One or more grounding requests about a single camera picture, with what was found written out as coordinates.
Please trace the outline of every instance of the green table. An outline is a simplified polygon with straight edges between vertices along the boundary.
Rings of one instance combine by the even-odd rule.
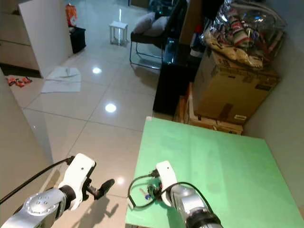
[[[135,176],[168,160],[178,181],[205,195],[224,228],[303,228],[304,221],[264,140],[147,117]],[[145,204],[144,180],[131,195]],[[175,209],[154,203],[130,210],[126,223],[184,228]]]

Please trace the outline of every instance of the gray pillow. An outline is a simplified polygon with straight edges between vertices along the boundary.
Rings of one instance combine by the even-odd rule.
[[[168,19],[169,19],[169,17],[158,18],[156,21],[153,22],[151,28],[148,31],[144,32],[144,35],[149,36],[149,37],[160,36],[166,28]]]
[[[154,18],[154,12],[145,14],[140,17],[135,28],[133,29],[133,33],[144,33],[145,31],[147,31],[149,28],[151,28],[152,23],[154,22]]]

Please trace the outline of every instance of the orange bag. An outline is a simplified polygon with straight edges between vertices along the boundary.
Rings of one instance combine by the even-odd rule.
[[[66,19],[69,26],[76,26],[77,11],[76,7],[70,3],[66,5]]]

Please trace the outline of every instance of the white stool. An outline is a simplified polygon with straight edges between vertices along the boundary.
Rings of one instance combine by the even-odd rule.
[[[113,43],[112,37],[114,38],[115,41],[118,42],[118,45],[121,45],[123,42],[127,42],[127,34],[128,34],[128,24],[122,23],[122,22],[117,22],[113,21],[110,25],[110,44]],[[121,29],[123,31],[123,39],[120,40],[120,37],[118,39],[115,37],[115,29]]]

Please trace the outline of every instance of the black cable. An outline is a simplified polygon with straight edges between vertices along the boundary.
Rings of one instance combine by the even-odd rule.
[[[129,186],[129,189],[128,189],[128,198],[129,198],[129,200],[131,201],[131,203],[133,204],[133,208],[134,208],[134,209],[143,209],[143,208],[145,208],[145,207],[147,207],[147,206],[153,204],[153,203],[156,201],[156,199],[154,198],[152,201],[150,201],[149,203],[147,203],[147,204],[145,204],[145,205],[137,206],[137,205],[135,204],[135,202],[133,201],[131,195],[130,195],[131,187],[132,187],[132,185],[134,184],[134,182],[136,182],[136,181],[139,180],[139,179],[146,178],[146,177],[152,177],[152,176],[153,176],[153,175],[151,175],[151,174],[149,174],[149,175],[144,175],[144,176],[140,176],[140,177],[138,177],[138,178],[135,178],[135,179],[131,182],[131,184],[130,184],[130,186]],[[200,192],[200,190],[198,190],[198,188],[196,188],[194,185],[192,185],[192,184],[190,184],[190,183],[188,183],[188,182],[177,182],[177,183],[175,183],[175,184],[172,184],[172,185],[170,185],[169,187],[167,187],[165,190],[163,190],[163,191],[161,192],[161,195],[162,195],[163,193],[165,193],[167,190],[171,189],[173,186],[178,185],[178,184],[186,184],[186,185],[189,185],[189,186],[191,186],[192,188],[194,188],[195,191],[196,191],[196,192],[202,197],[202,199],[205,201],[205,203],[206,203],[206,205],[207,205],[207,207],[208,207],[210,213],[213,213],[212,207],[210,206],[209,202],[208,202],[207,199],[204,197],[204,195]]]
[[[11,191],[9,194],[7,194],[5,197],[3,197],[2,199],[0,199],[0,205],[2,203],[4,203],[5,201],[7,201],[10,197],[12,197],[14,194],[16,194],[18,191],[20,191],[22,188],[24,188],[25,186],[27,186],[29,183],[31,183],[34,179],[36,179],[37,177],[39,177],[40,175],[42,175],[43,173],[45,173],[46,171],[54,168],[55,166],[67,162],[67,164],[71,164],[72,160],[74,159],[74,156],[71,156],[69,158],[66,158],[64,160],[58,161],[48,167],[46,167],[44,170],[40,171],[39,173],[35,174],[34,176],[32,176],[30,179],[28,179],[26,182],[24,182],[23,184],[19,185],[17,188],[15,188],[13,191]]]

